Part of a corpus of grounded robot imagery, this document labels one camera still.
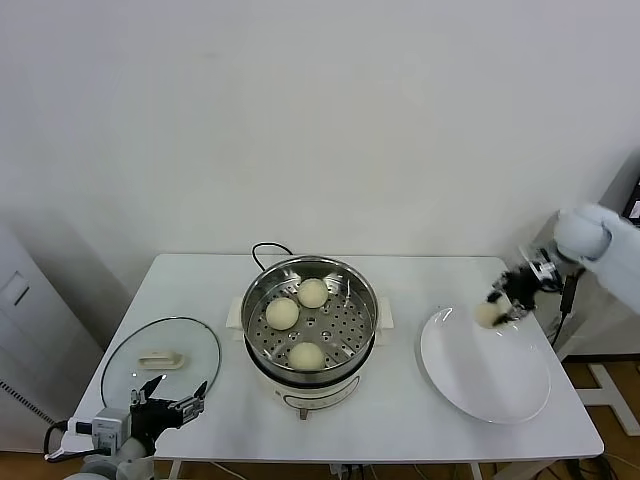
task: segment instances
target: table leg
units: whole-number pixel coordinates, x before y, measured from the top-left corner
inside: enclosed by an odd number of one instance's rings
[[[538,472],[552,465],[555,460],[541,460],[539,462],[515,462],[500,470],[493,476],[493,480],[529,480]]]
[[[471,475],[473,476],[473,480],[482,480],[482,472],[480,471],[480,465],[477,462],[470,463],[471,467]]]
[[[640,435],[640,424],[636,420],[635,415],[627,405],[624,397],[616,387],[613,379],[607,372],[604,365],[589,364],[589,370],[593,374],[593,377],[600,385],[600,388],[584,388],[578,389],[578,395],[585,407],[591,405],[608,405],[613,409],[613,413],[618,418],[620,425],[624,429],[625,433],[632,436]]]
[[[171,463],[171,471],[167,480],[178,480],[180,478],[180,468],[182,467],[182,460],[174,460]]]

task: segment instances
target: stainless steel pot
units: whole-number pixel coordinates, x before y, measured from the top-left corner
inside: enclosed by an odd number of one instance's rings
[[[306,308],[297,299],[308,278],[324,280],[329,299],[320,308]],[[289,330],[267,325],[269,302],[287,297],[298,303],[300,315]],[[262,272],[242,300],[242,327],[249,355],[268,376],[297,388],[333,385],[355,373],[373,348],[378,323],[378,302],[373,288],[353,267],[326,257],[303,256],[284,260]],[[325,354],[317,371],[294,370],[290,350],[300,342],[313,342]]]

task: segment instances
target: glass lid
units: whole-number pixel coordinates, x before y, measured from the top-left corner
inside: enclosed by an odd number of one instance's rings
[[[131,390],[163,375],[153,398],[182,400],[220,368],[218,339],[204,323],[186,317],[156,320],[127,338],[113,352],[102,374],[100,393],[106,407],[129,409]]]

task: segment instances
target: white plate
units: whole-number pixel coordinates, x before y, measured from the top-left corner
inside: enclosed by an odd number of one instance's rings
[[[466,307],[445,308],[426,323],[418,356],[438,390],[481,420],[521,423],[547,404],[547,364],[515,324],[486,329]]]

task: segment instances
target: floor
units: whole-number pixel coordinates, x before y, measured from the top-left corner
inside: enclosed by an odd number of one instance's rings
[[[620,392],[627,400],[637,418],[640,419],[640,373],[633,362],[611,362],[605,366]],[[576,388],[596,387],[591,373],[584,363],[569,363],[565,370]],[[628,462],[640,465],[640,437],[627,437],[618,424],[613,412],[608,407],[589,407],[589,414],[593,419],[602,439],[605,442],[606,452],[624,458]],[[619,480],[633,480],[640,478],[640,471],[622,463],[618,459],[609,458]],[[169,473],[169,462],[156,462],[156,478],[166,478]],[[66,476],[76,473],[81,461],[50,465],[44,462],[40,455],[15,454],[0,452],[0,479],[13,480],[61,480]],[[233,471],[247,477],[248,480],[266,479],[304,479],[327,480],[332,477],[327,465],[282,465],[282,464],[224,464]],[[586,469],[593,466],[584,463]],[[503,465],[481,465],[485,479],[491,477],[494,468],[500,469]],[[556,462],[552,472],[545,471],[538,480],[571,480],[567,474],[565,465]],[[466,465],[421,465],[420,470],[428,480],[470,480],[471,473]],[[378,480],[422,480],[413,465],[379,465],[375,467]],[[585,478],[595,478],[585,473]],[[186,463],[181,471],[181,478],[193,480],[233,480],[234,477],[223,472],[218,467],[204,463]],[[371,470],[365,469],[365,478],[375,480]],[[355,472],[353,480],[361,480],[360,473]]]

